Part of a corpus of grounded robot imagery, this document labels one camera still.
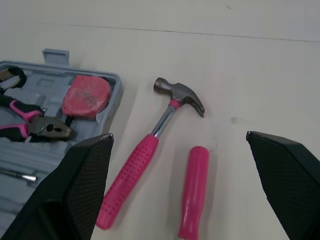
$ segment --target hammer head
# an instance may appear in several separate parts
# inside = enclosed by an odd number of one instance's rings
[[[168,94],[172,100],[179,102],[180,106],[190,104],[202,118],[204,117],[205,108],[195,92],[189,87],[181,83],[170,84],[164,78],[158,77],[154,83],[153,90],[158,94]]]

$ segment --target pliers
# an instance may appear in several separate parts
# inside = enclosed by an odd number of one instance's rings
[[[27,80],[27,76],[21,68],[12,66],[0,71],[0,83],[14,76],[18,76],[18,80],[6,88],[0,87],[0,94],[4,94],[7,89],[21,88]]]
[[[11,109],[26,123],[0,126],[0,137],[14,142],[23,142],[29,136],[41,140],[68,140],[73,130],[54,117],[44,116],[42,109],[33,104],[24,104],[10,96],[0,94],[0,106]]]

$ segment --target hammer handle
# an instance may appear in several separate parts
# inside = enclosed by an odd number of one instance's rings
[[[190,150],[182,198],[179,238],[198,240],[198,226],[204,208],[209,151],[203,146]]]
[[[158,138],[148,134],[135,147],[103,198],[95,223],[99,228],[106,230],[113,225],[121,206],[149,165],[158,142]]]

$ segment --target pink tape measure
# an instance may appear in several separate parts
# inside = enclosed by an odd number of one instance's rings
[[[108,105],[111,92],[104,78],[77,75],[63,99],[62,112],[68,117],[95,119]]]

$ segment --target claw hammer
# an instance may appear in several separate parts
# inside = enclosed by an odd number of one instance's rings
[[[145,136],[135,147],[105,194],[96,220],[96,225],[101,229],[106,230],[113,225],[121,206],[149,165],[159,138],[175,111],[184,104],[190,104],[202,118],[204,117],[205,108],[189,87],[181,83],[170,84],[159,77],[154,83],[153,90],[159,94],[169,95],[171,101],[151,134]]]

